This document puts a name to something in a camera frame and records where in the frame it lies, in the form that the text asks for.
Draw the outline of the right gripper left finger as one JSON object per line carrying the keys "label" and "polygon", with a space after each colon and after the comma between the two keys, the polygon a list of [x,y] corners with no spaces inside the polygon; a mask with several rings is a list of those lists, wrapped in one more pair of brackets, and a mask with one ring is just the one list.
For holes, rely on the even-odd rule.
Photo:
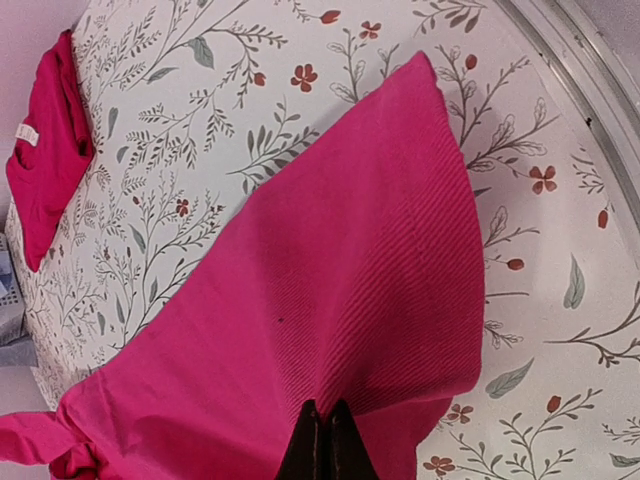
{"label": "right gripper left finger", "polygon": [[284,457],[278,480],[317,480],[320,478],[320,417],[315,401],[301,407]]}

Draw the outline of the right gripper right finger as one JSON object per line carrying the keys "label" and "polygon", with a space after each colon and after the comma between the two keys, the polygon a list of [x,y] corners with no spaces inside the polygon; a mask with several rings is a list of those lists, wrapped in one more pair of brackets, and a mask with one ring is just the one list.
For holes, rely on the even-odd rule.
{"label": "right gripper right finger", "polygon": [[339,400],[334,406],[327,428],[328,479],[380,479],[345,400]]}

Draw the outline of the pink garment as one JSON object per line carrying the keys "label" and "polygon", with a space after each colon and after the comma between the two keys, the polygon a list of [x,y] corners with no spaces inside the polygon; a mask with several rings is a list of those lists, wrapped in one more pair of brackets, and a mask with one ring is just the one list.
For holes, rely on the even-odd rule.
{"label": "pink garment", "polygon": [[157,317],[1,457],[55,479],[277,479],[303,403],[345,400],[380,479],[481,371],[483,242],[436,73],[415,54],[260,186]]}

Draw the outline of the red t-shirt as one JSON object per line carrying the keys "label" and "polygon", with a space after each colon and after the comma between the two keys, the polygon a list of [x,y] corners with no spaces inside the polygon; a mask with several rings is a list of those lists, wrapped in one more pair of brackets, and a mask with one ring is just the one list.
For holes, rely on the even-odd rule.
{"label": "red t-shirt", "polygon": [[21,222],[24,259],[36,272],[95,153],[70,30],[42,56],[22,123],[38,131],[39,141],[32,147],[16,139],[6,174]]}

